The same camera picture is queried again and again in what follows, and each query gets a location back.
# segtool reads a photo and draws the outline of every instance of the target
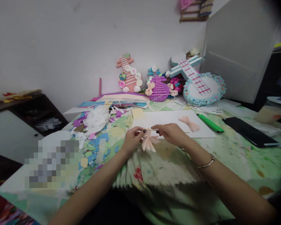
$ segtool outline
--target woman's left hand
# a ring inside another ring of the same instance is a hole
[[[145,132],[143,131],[142,127],[133,127],[132,129],[128,130],[122,150],[127,151],[127,153],[131,155],[137,148],[138,143],[141,141],[141,138],[144,134]]]

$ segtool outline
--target white wall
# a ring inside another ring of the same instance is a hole
[[[205,40],[206,22],[179,23],[179,1],[0,0],[0,94],[41,88],[63,113],[96,97],[100,77],[103,93],[119,92],[124,53],[144,81],[153,65],[165,72]]]

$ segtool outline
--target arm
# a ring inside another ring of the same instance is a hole
[[[144,132],[137,132],[141,130],[141,127],[134,127],[127,131],[121,150],[69,198],[48,225],[78,224],[99,203],[112,186],[123,164],[137,148],[144,135]]]
[[[159,135],[164,136],[166,141],[184,148],[196,165],[210,163],[211,155],[177,124],[155,125],[152,129],[159,129]],[[250,224],[268,224],[274,220],[277,214],[275,208],[219,160],[200,170],[236,219]]]

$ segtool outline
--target craft table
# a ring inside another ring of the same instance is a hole
[[[151,107],[155,111],[191,110],[188,106],[171,102],[171,99],[151,103]],[[253,118],[256,114],[242,108],[247,112],[246,118]],[[281,147],[257,148],[228,128],[220,117],[201,114],[225,130],[222,134],[216,133],[216,138],[195,139],[203,148],[262,195],[268,196],[281,190]],[[114,127],[109,128],[108,125],[106,132],[109,141],[106,142],[106,150],[109,149],[110,153],[105,163],[116,154],[115,151],[121,149],[126,132],[124,128],[131,128],[132,120],[131,112],[127,112],[116,120]],[[71,122],[64,129],[72,128]],[[274,139],[281,142],[281,133]],[[138,148],[122,167],[113,184],[113,187],[123,190],[150,221],[155,224],[168,224],[169,221],[173,224],[189,224],[190,221],[201,224],[216,222],[219,218],[233,218],[181,149],[165,140],[155,145],[155,149],[156,153]],[[25,166],[0,187],[0,195],[39,223],[47,224],[69,195],[60,190],[48,193],[21,189],[17,180],[23,176]],[[72,186],[82,185],[97,170],[91,166],[83,169]]]

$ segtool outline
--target hand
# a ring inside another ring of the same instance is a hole
[[[165,140],[178,147],[185,148],[189,145],[192,139],[184,133],[183,130],[178,126],[178,124],[170,123],[166,125],[155,125],[151,127],[152,129],[158,129],[159,136],[163,136]]]
[[[132,154],[137,148],[138,143],[141,141],[141,138],[144,134],[145,132],[142,127],[133,127],[132,129],[128,130],[122,149],[127,151],[129,154]]]

